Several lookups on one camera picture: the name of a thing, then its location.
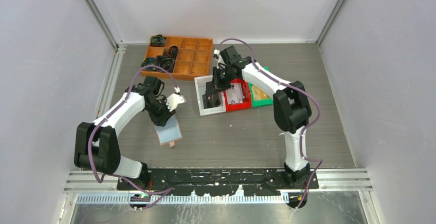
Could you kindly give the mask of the pink leather card holder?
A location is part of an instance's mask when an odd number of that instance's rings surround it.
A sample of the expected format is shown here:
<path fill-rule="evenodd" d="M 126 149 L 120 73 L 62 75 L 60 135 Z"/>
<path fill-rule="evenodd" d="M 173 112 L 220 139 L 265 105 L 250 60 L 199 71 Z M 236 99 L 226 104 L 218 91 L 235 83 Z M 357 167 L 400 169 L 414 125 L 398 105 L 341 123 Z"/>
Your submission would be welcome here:
<path fill-rule="evenodd" d="M 172 116 L 165 126 L 155 126 L 160 145 L 168 145 L 170 148 L 175 146 L 175 142 L 183 138 L 176 116 Z"/>

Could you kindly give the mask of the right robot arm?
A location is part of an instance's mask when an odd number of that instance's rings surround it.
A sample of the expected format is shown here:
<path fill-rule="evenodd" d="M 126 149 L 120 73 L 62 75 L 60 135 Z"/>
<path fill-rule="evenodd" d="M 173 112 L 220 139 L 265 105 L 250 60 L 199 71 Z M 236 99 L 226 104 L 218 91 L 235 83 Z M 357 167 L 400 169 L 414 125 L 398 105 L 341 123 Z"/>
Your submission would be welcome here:
<path fill-rule="evenodd" d="M 219 93 L 231 88 L 235 79 L 250 83 L 273 101 L 274 121 L 284 131 L 286 158 L 284 178 L 291 188 L 299 188 L 310 173 L 310 164 L 305 159 L 304 128 L 309 123 L 312 110 L 301 82 L 287 82 L 265 70 L 252 57 L 241 57 L 234 46 L 214 50 L 217 66 L 212 70 L 212 80 L 206 83 L 202 103 L 205 108 L 220 105 Z"/>

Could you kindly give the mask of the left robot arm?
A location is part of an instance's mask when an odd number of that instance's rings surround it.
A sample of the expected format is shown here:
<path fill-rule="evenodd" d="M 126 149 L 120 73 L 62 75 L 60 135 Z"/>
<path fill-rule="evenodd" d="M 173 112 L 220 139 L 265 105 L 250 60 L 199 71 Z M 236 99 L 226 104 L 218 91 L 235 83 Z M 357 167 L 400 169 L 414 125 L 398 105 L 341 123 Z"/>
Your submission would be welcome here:
<path fill-rule="evenodd" d="M 74 165 L 103 175 L 128 178 L 131 185 L 142 190 L 150 183 L 148 166 L 129 159 L 120 152 L 118 135 L 138 113 L 147 111 L 157 127 L 165 126 L 175 115 L 161 93 L 165 84 L 148 76 L 143 83 L 125 90 L 121 99 L 102 117 L 91 123 L 81 122 L 76 130 Z"/>

